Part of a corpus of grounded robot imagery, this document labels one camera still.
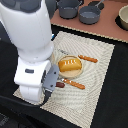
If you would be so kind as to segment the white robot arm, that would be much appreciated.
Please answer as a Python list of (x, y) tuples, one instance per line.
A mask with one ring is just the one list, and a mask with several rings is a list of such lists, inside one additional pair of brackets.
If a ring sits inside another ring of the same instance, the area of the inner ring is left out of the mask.
[(0, 0), (0, 23), (18, 51), (14, 82), (28, 102), (40, 101), (42, 77), (52, 66), (55, 9), (56, 0)]

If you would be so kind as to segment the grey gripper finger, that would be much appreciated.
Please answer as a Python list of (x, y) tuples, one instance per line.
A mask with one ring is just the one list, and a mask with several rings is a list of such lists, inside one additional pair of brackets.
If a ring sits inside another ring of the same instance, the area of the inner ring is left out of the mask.
[(45, 102), (48, 101), (52, 92), (55, 90), (58, 75), (59, 75), (59, 67), (57, 65), (53, 65), (50, 68), (48, 74), (46, 75), (45, 81), (43, 83)]

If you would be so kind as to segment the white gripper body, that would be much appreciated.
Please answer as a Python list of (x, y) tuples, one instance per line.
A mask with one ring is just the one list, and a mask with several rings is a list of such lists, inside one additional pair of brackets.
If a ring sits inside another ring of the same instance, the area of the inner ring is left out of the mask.
[(38, 103), (42, 95), (41, 79), (44, 73), (48, 73), (51, 68), (49, 60), (28, 63), (21, 58), (18, 59), (17, 70), (14, 82), (19, 86), (22, 97), (31, 103)]

